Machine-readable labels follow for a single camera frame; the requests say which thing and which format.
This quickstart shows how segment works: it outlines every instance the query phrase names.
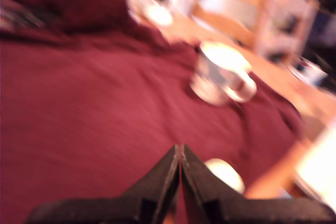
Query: white mug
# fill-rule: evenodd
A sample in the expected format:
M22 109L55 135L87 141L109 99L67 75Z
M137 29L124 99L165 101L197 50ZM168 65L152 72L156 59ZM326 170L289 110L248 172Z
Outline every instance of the white mug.
M200 44L191 88L210 104L222 105L229 98L246 102L257 91L256 83L248 75L251 70L250 63L234 48L215 41L204 41Z

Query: mug handle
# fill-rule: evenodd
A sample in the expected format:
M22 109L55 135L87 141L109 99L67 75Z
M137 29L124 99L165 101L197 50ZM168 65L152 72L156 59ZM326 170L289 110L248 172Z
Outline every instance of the mug handle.
M240 79L238 87L226 86L223 91L236 102L247 102L256 94L257 85L245 71L235 73Z

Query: round white object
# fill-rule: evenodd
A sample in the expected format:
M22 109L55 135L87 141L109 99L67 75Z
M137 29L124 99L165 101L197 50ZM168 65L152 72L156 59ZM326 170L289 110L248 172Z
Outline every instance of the round white object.
M149 22L159 26L169 26L173 23L173 17L170 12L159 5L146 6L143 14Z
M241 176L227 162L212 158L204 163L208 169L221 181L227 184L238 193L242 194L245 190L244 182Z

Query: wooden table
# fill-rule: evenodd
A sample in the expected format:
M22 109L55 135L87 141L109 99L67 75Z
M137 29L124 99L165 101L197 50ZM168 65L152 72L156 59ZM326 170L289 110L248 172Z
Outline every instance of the wooden table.
M251 51L239 47L228 37L201 27L189 17L175 15L171 26L158 28L171 42L184 40L193 43L197 40L211 39L236 48L250 62L253 72L288 99L301 113L304 121L303 140L298 141L282 160L245 192L245 196L248 198L279 196L280 189L291 182L298 160L302 158L317 135L336 116L336 99L304 84L294 77L287 68L278 67L262 57L254 55Z

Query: maroon blanket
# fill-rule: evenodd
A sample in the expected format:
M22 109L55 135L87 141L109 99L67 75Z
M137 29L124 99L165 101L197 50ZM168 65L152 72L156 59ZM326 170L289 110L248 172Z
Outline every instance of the maroon blanket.
M177 143L228 161L248 187L301 135L295 108L254 74L250 102L200 100L193 47L138 26L125 0L17 1L59 19L0 31L2 223L46 201L116 196Z

